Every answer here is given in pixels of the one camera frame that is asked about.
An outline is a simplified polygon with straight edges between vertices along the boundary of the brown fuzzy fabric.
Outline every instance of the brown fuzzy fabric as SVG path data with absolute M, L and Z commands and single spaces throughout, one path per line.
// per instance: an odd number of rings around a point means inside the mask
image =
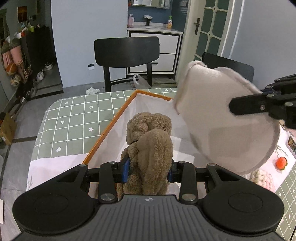
M 171 119 L 158 113 L 139 113 L 128 122 L 126 142 L 129 146 L 121 158 L 128 153 L 130 175 L 127 183 L 117 185 L 119 200 L 124 194 L 166 194 L 167 174 L 173 158 L 171 130 Z

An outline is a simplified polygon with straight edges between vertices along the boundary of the mirror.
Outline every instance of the mirror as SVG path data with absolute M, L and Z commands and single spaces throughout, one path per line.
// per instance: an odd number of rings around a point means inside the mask
M 132 0 L 133 6 L 170 8 L 170 0 Z

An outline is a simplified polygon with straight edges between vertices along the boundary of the pink bag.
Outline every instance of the pink bag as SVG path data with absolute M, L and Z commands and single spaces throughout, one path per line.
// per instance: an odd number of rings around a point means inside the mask
M 12 55 L 12 58 L 13 58 L 13 62 L 16 64 L 16 65 L 20 65 L 23 60 L 22 60 L 22 49 L 20 46 L 17 46 L 13 49 L 10 50 L 11 51 L 11 55 Z
M 4 68 L 6 69 L 8 65 L 10 65 L 13 62 L 11 52 L 7 51 L 6 53 L 2 54 L 2 56 L 3 56 Z

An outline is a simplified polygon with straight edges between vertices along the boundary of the orange strawberry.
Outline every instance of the orange strawberry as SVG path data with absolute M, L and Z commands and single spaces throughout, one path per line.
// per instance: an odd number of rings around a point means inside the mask
M 288 165 L 287 159 L 285 157 L 280 157 L 276 161 L 276 167 L 280 170 L 284 170 L 286 165 Z

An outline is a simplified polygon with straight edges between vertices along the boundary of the green checkered tablecloth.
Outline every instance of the green checkered tablecloth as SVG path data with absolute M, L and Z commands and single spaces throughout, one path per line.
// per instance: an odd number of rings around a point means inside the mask
M 173 98 L 176 90 L 162 88 L 145 91 Z M 53 103 L 40 126 L 32 160 L 88 153 L 133 92 L 77 96 Z M 296 225 L 296 164 L 276 194 L 285 206 L 283 221 L 276 232 L 289 240 Z

